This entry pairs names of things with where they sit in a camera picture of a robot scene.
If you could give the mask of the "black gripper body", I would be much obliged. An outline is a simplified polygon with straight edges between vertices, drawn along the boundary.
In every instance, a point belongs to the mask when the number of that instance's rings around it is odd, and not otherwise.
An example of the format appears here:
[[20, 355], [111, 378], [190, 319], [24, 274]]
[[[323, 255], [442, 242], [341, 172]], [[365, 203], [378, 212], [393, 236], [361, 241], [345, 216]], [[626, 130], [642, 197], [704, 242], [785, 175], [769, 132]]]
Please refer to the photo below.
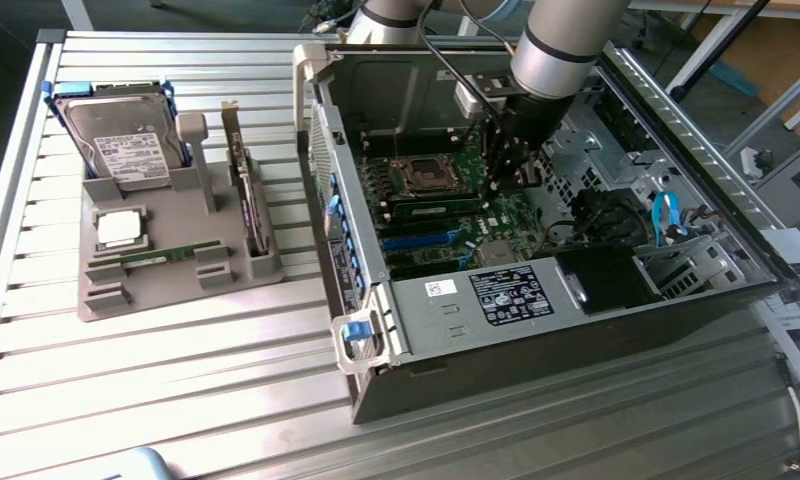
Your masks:
[[506, 97], [498, 125], [490, 128], [490, 188], [518, 188], [535, 183], [523, 167], [537, 158], [542, 144], [557, 131], [573, 99], [573, 95], [557, 99], [530, 94]]

